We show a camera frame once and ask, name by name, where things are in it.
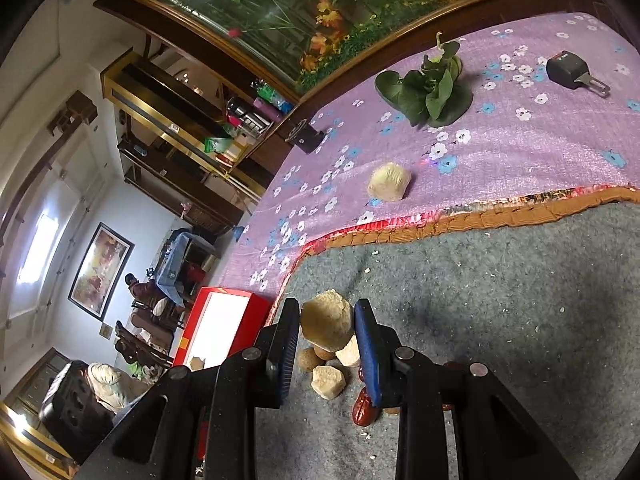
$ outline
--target water bottle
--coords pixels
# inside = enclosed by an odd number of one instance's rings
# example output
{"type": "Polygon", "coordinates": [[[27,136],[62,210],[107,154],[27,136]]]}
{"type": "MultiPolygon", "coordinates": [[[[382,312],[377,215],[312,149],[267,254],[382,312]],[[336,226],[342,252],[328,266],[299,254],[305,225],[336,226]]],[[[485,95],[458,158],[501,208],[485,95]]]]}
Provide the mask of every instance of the water bottle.
{"type": "Polygon", "coordinates": [[[278,94],[272,87],[267,85],[267,83],[265,83],[262,79],[256,79],[251,84],[251,86],[255,89],[256,92],[258,92],[258,95],[261,98],[265,99],[267,102],[270,102],[282,113],[288,114],[293,110],[293,105],[280,94],[278,94]]]}

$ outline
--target pink bottle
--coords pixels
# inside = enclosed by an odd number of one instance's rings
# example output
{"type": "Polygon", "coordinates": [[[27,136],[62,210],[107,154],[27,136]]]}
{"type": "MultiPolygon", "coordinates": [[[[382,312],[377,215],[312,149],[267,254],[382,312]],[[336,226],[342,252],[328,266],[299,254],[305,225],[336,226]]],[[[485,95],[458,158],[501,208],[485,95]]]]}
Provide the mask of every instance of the pink bottle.
{"type": "Polygon", "coordinates": [[[255,98],[254,106],[275,123],[282,120],[282,114],[275,107],[263,101],[259,97],[255,98]]]}

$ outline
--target artificial plant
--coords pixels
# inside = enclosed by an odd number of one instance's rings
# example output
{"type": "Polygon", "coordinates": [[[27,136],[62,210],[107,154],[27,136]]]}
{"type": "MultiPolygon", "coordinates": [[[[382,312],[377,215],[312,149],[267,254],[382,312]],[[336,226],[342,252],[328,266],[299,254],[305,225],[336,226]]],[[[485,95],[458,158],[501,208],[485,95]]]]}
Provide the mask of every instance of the artificial plant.
{"type": "Polygon", "coordinates": [[[411,126],[447,126],[460,118],[471,106],[471,90],[458,81],[462,61],[456,55],[457,41],[440,43],[436,35],[438,57],[424,56],[420,70],[409,70],[400,77],[394,70],[385,70],[376,77],[376,90],[391,107],[409,120],[411,126]]]}

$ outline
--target bread piece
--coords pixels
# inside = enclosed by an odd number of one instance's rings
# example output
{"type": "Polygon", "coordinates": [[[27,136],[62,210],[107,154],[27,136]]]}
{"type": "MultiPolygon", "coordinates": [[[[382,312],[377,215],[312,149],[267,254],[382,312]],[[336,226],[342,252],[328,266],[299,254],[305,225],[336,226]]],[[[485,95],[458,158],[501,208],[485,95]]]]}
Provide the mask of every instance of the bread piece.
{"type": "Polygon", "coordinates": [[[314,368],[314,378],[311,387],[320,397],[326,400],[335,399],[347,385],[344,375],[338,368],[332,366],[317,366],[314,368]]]}
{"type": "Polygon", "coordinates": [[[192,372],[202,370],[204,368],[204,360],[199,357],[192,357],[189,361],[189,368],[191,368],[192,372]]]}
{"type": "Polygon", "coordinates": [[[320,348],[319,346],[314,345],[314,351],[323,361],[331,361],[332,359],[335,359],[335,353],[327,352],[324,348],[320,348]]]}
{"type": "Polygon", "coordinates": [[[298,367],[303,372],[310,372],[316,366],[323,365],[324,361],[316,355],[312,347],[298,352],[298,367]]]}
{"type": "Polygon", "coordinates": [[[307,341],[328,352],[342,350],[353,336],[353,308],[331,289],[303,303],[302,334],[307,341]]]}
{"type": "Polygon", "coordinates": [[[360,364],[360,351],[358,350],[358,340],[354,334],[347,346],[342,350],[338,350],[335,356],[340,359],[344,366],[358,366],[360,364]]]}
{"type": "Polygon", "coordinates": [[[411,182],[411,172],[394,162],[383,164],[371,175],[367,193],[372,198],[385,202],[402,200],[406,187],[411,182]]]}

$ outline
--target table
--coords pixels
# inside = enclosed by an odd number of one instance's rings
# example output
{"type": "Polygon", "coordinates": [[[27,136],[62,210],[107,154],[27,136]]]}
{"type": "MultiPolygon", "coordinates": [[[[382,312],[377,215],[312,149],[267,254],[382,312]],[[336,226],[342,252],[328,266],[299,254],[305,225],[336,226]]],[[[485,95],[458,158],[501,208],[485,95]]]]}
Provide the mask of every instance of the table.
{"type": "Polygon", "coordinates": [[[167,247],[162,262],[157,267],[154,277],[156,285],[166,296],[176,305],[184,306],[184,302],[175,288],[175,281],[180,273],[180,268],[184,262],[184,255],[189,244],[195,244],[208,254],[219,258],[216,249],[201,236],[190,232],[182,232],[167,247]]]}

